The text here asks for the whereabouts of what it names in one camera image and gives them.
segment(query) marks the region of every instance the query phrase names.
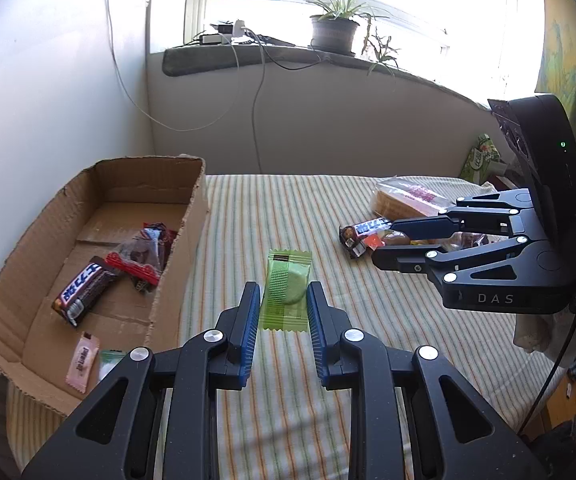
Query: striped tablecloth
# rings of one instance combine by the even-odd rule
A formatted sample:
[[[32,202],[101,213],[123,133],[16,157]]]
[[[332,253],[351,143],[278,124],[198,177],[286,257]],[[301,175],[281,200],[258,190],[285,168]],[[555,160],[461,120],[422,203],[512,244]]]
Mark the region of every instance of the striped tablecloth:
[[[453,200],[493,190],[452,178],[410,179]],[[367,257],[348,259],[338,226],[374,217],[369,202],[376,181],[209,176],[210,214],[188,281],[180,344],[238,304],[245,282],[263,286],[270,249],[309,250],[310,279],[322,282],[329,303],[347,311],[354,326],[396,348],[437,347],[510,426],[519,425],[552,364],[513,346],[514,316],[447,310],[425,276],[383,272]],[[248,386],[219,392],[218,420],[222,479],[347,477],[350,392],[320,386],[307,332],[258,332]],[[21,467],[60,421],[11,386],[8,438]],[[404,449],[411,472],[408,442]]]

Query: plant pot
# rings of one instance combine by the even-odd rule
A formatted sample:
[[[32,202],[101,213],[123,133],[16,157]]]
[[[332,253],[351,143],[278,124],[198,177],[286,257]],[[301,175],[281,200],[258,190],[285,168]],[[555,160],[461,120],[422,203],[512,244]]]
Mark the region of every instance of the plant pot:
[[[353,47],[354,33],[359,23],[345,18],[320,20],[321,14],[311,16],[312,41],[310,44],[317,50],[334,52],[345,56],[354,56],[351,52]]]

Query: silver screw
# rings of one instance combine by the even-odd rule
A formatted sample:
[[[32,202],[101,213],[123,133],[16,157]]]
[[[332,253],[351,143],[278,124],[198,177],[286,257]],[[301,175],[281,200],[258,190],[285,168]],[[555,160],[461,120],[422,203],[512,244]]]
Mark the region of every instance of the silver screw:
[[[223,334],[219,330],[209,330],[208,332],[204,333],[204,339],[209,343],[216,343],[217,341],[221,341]]]
[[[419,355],[427,361],[432,361],[433,359],[437,359],[439,352],[434,346],[422,346],[419,349]]]
[[[137,346],[130,352],[130,359],[133,361],[143,361],[146,357],[148,357],[148,349],[143,346]]]
[[[361,341],[364,338],[364,333],[356,328],[351,328],[344,332],[344,336],[348,341]]]

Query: white wall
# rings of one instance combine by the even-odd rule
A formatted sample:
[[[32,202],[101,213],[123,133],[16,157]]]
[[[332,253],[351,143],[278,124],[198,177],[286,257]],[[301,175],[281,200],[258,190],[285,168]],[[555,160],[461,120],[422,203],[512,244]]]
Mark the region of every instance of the white wall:
[[[258,173],[250,112],[261,66],[168,77],[162,56],[148,56],[150,109],[159,121],[202,126],[236,103],[202,130],[154,124],[157,154],[202,156],[212,174]],[[295,72],[268,64],[256,117],[263,173],[456,176],[480,133],[513,156],[490,112],[469,100],[431,83],[329,64]]]
[[[111,0],[126,86],[147,109],[144,0]],[[105,0],[0,0],[0,269],[42,207],[101,158],[153,153],[122,93]]]

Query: text on candy wrapper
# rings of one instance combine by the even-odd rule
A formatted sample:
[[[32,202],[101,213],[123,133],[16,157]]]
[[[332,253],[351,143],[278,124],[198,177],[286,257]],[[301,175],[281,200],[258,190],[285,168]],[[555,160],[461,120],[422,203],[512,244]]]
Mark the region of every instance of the text on candy wrapper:
[[[97,264],[90,264],[79,273],[69,286],[62,292],[61,298],[63,303],[68,303],[68,300],[73,297],[77,291],[86,284],[86,282],[99,270],[101,266]]]

